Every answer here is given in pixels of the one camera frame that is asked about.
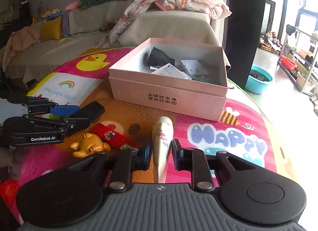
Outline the cream lotion tube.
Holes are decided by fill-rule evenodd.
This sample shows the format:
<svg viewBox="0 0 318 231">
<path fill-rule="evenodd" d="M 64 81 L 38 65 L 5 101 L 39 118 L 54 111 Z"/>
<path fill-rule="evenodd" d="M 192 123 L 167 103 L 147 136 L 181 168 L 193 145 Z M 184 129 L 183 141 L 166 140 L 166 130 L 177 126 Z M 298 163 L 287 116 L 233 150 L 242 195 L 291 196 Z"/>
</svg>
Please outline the cream lotion tube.
<svg viewBox="0 0 318 231">
<path fill-rule="evenodd" d="M 152 128 L 152 155 L 154 182 L 165 183 L 171 142 L 174 137 L 173 122 L 167 116 L 160 116 Z"/>
</svg>

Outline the black card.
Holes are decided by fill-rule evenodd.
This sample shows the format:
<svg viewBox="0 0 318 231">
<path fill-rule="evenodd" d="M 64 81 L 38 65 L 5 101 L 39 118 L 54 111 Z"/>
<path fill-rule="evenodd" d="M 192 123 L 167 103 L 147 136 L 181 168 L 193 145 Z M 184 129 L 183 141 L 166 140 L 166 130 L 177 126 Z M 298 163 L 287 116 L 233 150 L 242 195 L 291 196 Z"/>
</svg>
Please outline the black card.
<svg viewBox="0 0 318 231">
<path fill-rule="evenodd" d="M 171 65 L 175 65 L 175 60 L 170 58 L 165 52 L 162 50 L 153 47 L 148 59 L 147 65 L 148 66 L 165 66 L 166 64 L 170 63 Z"/>
</svg>

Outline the orange toy figure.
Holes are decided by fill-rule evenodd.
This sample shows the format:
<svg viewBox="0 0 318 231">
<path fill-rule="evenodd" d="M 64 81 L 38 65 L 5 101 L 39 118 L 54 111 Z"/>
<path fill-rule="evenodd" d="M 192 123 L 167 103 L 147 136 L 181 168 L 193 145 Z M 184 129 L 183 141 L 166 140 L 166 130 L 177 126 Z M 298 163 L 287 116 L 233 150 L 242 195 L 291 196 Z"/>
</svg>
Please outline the orange toy figure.
<svg viewBox="0 0 318 231">
<path fill-rule="evenodd" d="M 102 142 L 97 135 L 92 133 L 83 134 L 82 140 L 80 142 L 73 142 L 70 148 L 74 150 L 73 156 L 75 158 L 84 158 L 101 151 L 111 151 L 109 144 Z"/>
</svg>

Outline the red embroidered pouch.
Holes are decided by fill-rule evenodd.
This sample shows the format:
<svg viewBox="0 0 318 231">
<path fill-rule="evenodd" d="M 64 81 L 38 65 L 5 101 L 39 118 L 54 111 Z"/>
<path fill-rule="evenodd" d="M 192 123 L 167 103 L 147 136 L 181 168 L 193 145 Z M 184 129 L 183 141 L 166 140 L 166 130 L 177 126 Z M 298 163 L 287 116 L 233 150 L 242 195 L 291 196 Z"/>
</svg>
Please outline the red embroidered pouch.
<svg viewBox="0 0 318 231">
<path fill-rule="evenodd" d="M 120 149 L 125 144 L 133 148 L 141 148 L 139 143 L 133 142 L 130 138 L 120 134 L 111 127 L 103 125 L 102 123 L 96 123 L 90 131 L 97 135 L 101 141 L 109 144 L 111 148 Z"/>
</svg>

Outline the colourful play mat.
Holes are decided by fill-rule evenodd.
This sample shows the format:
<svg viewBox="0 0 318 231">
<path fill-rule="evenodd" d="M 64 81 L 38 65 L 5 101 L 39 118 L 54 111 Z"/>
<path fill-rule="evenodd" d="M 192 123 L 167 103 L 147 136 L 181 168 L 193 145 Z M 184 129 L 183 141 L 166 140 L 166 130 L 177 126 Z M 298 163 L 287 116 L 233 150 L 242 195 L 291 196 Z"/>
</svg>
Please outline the colourful play mat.
<svg viewBox="0 0 318 231">
<path fill-rule="evenodd" d="M 41 228 L 29 223 L 20 230 L 301 230 L 298 222 L 281 226 L 256 226 L 229 215 L 216 198 L 191 188 L 191 173 L 175 169 L 170 148 L 165 183 L 154 182 L 152 128 L 160 116 L 173 122 L 174 139 L 181 147 L 202 150 L 207 155 L 226 151 L 274 173 L 273 151 L 259 113 L 226 99 L 219 121 L 198 118 L 114 99 L 110 67 L 132 48 L 108 49 L 86 62 L 85 56 L 55 69 L 45 85 L 31 97 L 44 97 L 59 105 L 83 108 L 97 101 L 105 112 L 87 128 L 64 136 L 62 143 L 23 146 L 30 169 L 53 167 L 53 171 L 82 158 L 73 156 L 73 142 L 91 133 L 96 123 L 115 129 L 142 146 L 151 143 L 149 169 L 132 172 L 130 188 L 111 192 L 102 206 L 87 219 L 61 228 Z"/>
</svg>

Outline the yellow cushion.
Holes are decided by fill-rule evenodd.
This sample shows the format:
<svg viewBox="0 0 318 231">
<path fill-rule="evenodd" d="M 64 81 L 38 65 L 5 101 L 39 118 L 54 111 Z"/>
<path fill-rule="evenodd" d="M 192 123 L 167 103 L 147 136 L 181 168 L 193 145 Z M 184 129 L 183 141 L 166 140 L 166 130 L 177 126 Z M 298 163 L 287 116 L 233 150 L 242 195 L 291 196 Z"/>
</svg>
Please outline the yellow cushion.
<svg viewBox="0 0 318 231">
<path fill-rule="evenodd" d="M 62 30 L 62 17 L 59 16 L 53 20 L 43 22 L 40 29 L 40 38 L 42 41 L 60 40 Z"/>
</svg>

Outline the beige covered sofa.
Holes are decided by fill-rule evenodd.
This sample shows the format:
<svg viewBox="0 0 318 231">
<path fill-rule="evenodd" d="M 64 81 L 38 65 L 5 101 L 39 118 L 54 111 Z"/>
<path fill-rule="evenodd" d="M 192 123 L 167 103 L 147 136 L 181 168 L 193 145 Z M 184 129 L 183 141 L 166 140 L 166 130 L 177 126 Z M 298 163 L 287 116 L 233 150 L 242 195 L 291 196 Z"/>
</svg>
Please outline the beige covered sofa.
<svg viewBox="0 0 318 231">
<path fill-rule="evenodd" d="M 115 0 L 75 9 L 68 14 L 69 37 L 40 41 L 26 48 L 1 67 L 6 77 L 24 84 L 42 80 L 58 66 L 85 50 L 101 47 L 106 32 L 123 15 L 130 1 Z M 138 46 L 148 38 L 169 38 L 219 45 L 208 15 L 190 11 L 151 10 L 138 16 L 113 44 L 116 47 Z"/>
</svg>

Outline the large white box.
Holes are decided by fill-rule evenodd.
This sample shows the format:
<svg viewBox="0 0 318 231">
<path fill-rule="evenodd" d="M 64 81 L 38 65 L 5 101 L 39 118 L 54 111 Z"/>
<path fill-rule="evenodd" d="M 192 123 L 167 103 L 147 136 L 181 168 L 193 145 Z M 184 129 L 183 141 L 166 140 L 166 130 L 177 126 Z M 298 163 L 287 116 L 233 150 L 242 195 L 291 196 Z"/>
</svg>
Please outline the large white box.
<svg viewBox="0 0 318 231">
<path fill-rule="evenodd" d="M 173 66 L 170 63 L 167 63 L 166 65 L 154 70 L 152 74 L 192 80 L 190 76 L 180 71 L 179 69 L 177 69 L 175 66 Z"/>
</svg>

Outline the white slippers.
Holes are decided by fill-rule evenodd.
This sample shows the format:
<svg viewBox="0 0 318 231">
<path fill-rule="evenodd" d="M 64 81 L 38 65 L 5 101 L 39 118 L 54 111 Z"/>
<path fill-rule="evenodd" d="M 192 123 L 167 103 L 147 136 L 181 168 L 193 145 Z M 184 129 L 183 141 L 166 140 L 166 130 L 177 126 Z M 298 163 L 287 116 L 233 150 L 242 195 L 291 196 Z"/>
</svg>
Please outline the white slippers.
<svg viewBox="0 0 318 231">
<path fill-rule="evenodd" d="M 314 105 L 315 114 L 318 116 L 318 98 L 315 95 L 313 95 L 309 99 Z"/>
</svg>

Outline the pink cardboard box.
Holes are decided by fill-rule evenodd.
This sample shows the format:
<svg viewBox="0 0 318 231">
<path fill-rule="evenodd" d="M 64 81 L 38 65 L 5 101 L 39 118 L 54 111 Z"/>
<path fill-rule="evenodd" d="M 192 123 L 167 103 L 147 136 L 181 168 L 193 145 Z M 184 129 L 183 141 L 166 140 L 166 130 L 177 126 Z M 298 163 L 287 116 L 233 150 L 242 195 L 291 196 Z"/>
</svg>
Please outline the pink cardboard box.
<svg viewBox="0 0 318 231">
<path fill-rule="evenodd" d="M 181 60 L 198 60 L 212 82 L 151 73 L 146 62 L 154 48 L 177 65 Z M 111 91 L 120 101 L 219 121 L 228 90 L 225 58 L 220 46 L 149 38 L 110 67 Z"/>
</svg>

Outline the teal plastic basin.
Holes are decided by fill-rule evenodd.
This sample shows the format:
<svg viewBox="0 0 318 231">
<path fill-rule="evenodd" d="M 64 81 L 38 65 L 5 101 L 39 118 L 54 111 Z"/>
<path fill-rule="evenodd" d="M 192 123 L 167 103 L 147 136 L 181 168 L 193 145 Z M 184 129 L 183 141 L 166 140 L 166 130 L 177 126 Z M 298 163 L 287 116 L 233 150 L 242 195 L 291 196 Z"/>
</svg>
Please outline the teal plastic basin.
<svg viewBox="0 0 318 231">
<path fill-rule="evenodd" d="M 252 65 L 245 88 L 251 93 L 262 94 L 272 81 L 273 77 L 266 70 Z"/>
</svg>

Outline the white power bank box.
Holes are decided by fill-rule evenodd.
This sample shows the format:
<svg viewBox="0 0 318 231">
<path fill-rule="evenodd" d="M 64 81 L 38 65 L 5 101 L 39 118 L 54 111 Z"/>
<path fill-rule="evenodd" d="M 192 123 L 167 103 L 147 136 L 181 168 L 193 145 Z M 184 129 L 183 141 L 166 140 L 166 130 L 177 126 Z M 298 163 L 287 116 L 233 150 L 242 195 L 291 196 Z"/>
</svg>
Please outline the white power bank box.
<svg viewBox="0 0 318 231">
<path fill-rule="evenodd" d="M 196 59 L 180 60 L 179 66 L 187 75 L 205 76 L 209 74 L 201 62 Z"/>
</svg>

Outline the red plastic basin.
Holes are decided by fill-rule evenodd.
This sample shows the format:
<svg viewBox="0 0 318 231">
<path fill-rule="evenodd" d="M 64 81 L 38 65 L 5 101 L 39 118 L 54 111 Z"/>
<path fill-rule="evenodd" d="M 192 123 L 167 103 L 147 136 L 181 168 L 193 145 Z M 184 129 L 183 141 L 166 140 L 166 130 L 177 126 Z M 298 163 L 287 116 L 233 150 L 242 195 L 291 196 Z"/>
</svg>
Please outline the red plastic basin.
<svg viewBox="0 0 318 231">
<path fill-rule="evenodd" d="M 280 57 L 280 61 L 281 61 L 281 64 L 288 70 L 288 71 L 292 71 L 294 70 L 297 65 L 291 60 L 289 59 L 288 57 L 284 56 L 284 55 L 281 55 Z"/>
</svg>

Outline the metal shelf rack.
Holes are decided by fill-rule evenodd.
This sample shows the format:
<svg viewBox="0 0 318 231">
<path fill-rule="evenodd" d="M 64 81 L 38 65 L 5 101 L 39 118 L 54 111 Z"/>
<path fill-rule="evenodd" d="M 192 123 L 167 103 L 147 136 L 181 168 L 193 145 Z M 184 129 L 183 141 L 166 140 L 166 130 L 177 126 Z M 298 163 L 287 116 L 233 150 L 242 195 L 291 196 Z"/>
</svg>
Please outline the metal shelf rack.
<svg viewBox="0 0 318 231">
<path fill-rule="evenodd" d="M 291 59 L 297 67 L 288 71 L 281 64 L 281 55 Z M 295 26 L 287 25 L 278 65 L 287 73 L 299 92 L 314 95 L 314 89 L 317 88 L 317 31 L 306 33 Z"/>
</svg>

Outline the pink floral blanket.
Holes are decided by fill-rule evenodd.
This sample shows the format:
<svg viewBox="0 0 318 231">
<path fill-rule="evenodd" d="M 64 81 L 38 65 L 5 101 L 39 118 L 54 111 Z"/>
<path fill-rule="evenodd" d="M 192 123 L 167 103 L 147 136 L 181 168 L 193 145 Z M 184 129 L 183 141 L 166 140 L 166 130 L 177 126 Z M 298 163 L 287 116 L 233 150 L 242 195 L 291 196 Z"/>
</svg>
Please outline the pink floral blanket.
<svg viewBox="0 0 318 231">
<path fill-rule="evenodd" d="M 151 5 L 162 11 L 185 10 L 207 14 L 212 20 L 225 19 L 232 14 L 223 0 L 134 0 L 124 11 L 116 25 L 102 38 L 100 46 L 109 48 L 121 34 Z"/>
</svg>

